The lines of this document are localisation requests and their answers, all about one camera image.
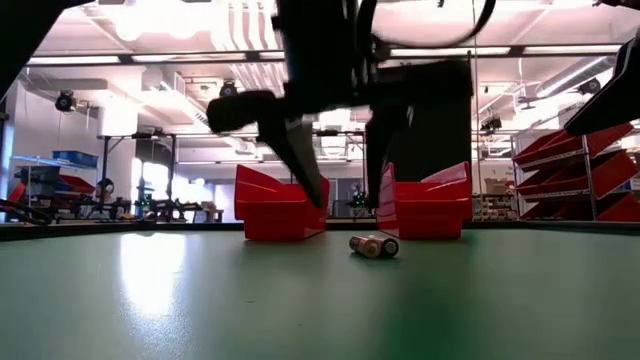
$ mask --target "aa battery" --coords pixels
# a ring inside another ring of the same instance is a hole
[[[354,236],[349,240],[349,247],[368,258],[392,258],[400,249],[396,240],[373,235],[368,237]]]
[[[356,253],[368,257],[376,258],[380,256],[382,244],[376,239],[369,239],[361,236],[353,236],[349,239],[349,247]]]

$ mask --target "table surface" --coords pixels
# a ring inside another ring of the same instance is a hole
[[[638,358],[637,237],[469,230],[385,261],[355,234],[0,244],[0,359]]]

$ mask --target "ceiling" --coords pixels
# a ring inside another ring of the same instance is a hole
[[[269,26],[274,11],[270,0],[189,4],[179,0],[137,1],[137,10],[136,7],[94,2],[65,11],[36,56],[281,48],[278,34]],[[435,5],[436,1],[429,0],[383,2],[376,10],[373,28],[382,38],[403,44],[420,46],[446,42],[472,27],[473,11],[469,3],[445,0],[440,9]],[[483,0],[476,1],[476,13],[483,4]],[[622,43],[631,38],[638,25],[640,12],[622,7],[592,7],[589,0],[499,0],[489,25],[477,37],[476,43],[467,46]],[[326,56],[339,56],[330,49],[322,51]],[[505,123],[515,119],[508,127],[526,127],[528,123],[520,124],[513,116],[513,96],[523,95],[524,90],[528,92],[527,96],[535,95],[532,92],[540,83],[568,71],[567,68],[579,61],[581,58],[577,57],[479,59],[473,63],[478,85],[476,93],[479,94],[472,102],[474,113],[494,104],[492,110],[504,113]],[[157,93],[154,95],[154,89],[145,84],[145,77],[152,72],[160,73],[164,80],[179,74],[185,81],[184,94],[200,111],[217,96],[224,79],[236,80],[241,88],[270,88],[282,94],[282,82],[287,78],[283,63],[34,68],[30,76],[105,79],[112,87],[144,104],[141,123],[163,126],[169,131],[194,132],[192,127],[197,120],[191,113],[182,111]],[[362,124],[368,117],[368,109],[359,109],[346,121]],[[254,132],[255,128],[244,131]],[[185,141],[181,146],[228,144],[218,139]]]

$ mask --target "cable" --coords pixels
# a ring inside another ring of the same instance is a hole
[[[377,5],[378,0],[362,0],[362,3],[360,4],[360,11],[358,11],[358,16],[356,19],[356,46],[368,61],[374,62],[377,59],[371,49],[371,28],[373,26],[373,16],[376,12]],[[437,44],[416,44],[394,40],[390,42],[390,44],[406,48],[421,49],[443,49],[460,45],[475,38],[476,35],[478,35],[478,33],[480,33],[482,29],[484,29],[484,27],[489,22],[489,19],[491,19],[491,15],[493,15],[493,10],[495,9],[495,7],[496,0],[486,0],[486,2],[484,3],[484,7],[482,8],[482,12],[480,13],[480,17],[478,17],[478,20],[477,22],[475,22],[474,27],[471,29],[471,31],[457,39]]]
[[[36,226],[47,226],[53,219],[40,210],[13,201],[0,199],[0,212],[12,214],[22,222]]]

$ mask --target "ceiling duct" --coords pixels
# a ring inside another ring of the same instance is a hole
[[[539,98],[551,97],[594,78],[616,63],[615,56],[584,58],[559,72],[549,80],[542,82],[536,89]]]

